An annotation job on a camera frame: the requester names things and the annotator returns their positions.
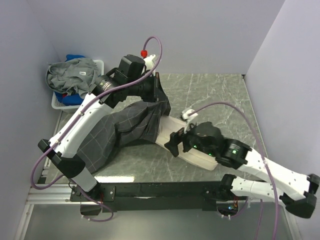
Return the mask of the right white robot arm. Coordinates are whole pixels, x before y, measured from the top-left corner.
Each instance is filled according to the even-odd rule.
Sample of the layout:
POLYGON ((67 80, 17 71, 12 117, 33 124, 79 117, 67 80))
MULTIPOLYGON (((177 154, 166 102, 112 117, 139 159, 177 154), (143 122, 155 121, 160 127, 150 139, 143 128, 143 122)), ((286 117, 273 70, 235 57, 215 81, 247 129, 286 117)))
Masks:
POLYGON ((234 196, 273 201, 294 216, 304 219, 309 219, 314 213, 320 185, 318 175, 289 170, 267 159, 249 145, 224 137, 211 122, 191 124, 189 129, 182 127, 172 132, 164 142, 164 147, 174 157, 180 152, 192 151, 201 157, 213 157, 224 167, 259 179, 248 180, 225 174, 220 182, 219 193, 226 200, 234 196))

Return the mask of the cream bear print pillow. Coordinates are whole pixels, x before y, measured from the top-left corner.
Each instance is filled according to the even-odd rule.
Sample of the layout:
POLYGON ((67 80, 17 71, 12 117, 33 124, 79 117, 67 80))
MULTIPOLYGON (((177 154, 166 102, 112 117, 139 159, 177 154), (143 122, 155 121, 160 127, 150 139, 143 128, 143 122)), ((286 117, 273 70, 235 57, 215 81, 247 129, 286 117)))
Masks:
POLYGON ((191 148, 183 152, 183 136, 186 123, 171 116, 162 116, 159 120, 158 135, 155 143, 168 150, 174 157, 179 157, 189 164, 213 171, 218 162, 214 157, 191 148))

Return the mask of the dark grey checked pillowcase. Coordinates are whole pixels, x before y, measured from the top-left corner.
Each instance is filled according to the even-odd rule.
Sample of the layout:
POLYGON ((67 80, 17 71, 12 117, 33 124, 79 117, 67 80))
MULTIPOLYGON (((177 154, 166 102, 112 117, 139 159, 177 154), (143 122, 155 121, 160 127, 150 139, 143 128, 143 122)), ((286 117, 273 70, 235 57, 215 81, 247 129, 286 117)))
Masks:
POLYGON ((136 101, 121 111, 106 115, 85 137, 77 155, 90 173, 94 174, 107 166, 126 146, 156 141, 160 119, 171 111, 161 84, 156 90, 158 101, 136 101))

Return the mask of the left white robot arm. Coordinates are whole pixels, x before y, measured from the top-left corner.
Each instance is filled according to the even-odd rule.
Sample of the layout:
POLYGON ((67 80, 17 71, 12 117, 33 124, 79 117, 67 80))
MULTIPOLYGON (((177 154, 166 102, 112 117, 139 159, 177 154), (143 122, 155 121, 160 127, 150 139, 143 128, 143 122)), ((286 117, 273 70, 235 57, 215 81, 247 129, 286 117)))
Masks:
POLYGON ((126 55, 118 67, 99 76, 65 126, 38 147, 88 201, 100 195, 93 174, 116 149, 144 140, 155 142, 160 119, 170 110, 155 68, 156 55, 126 55))

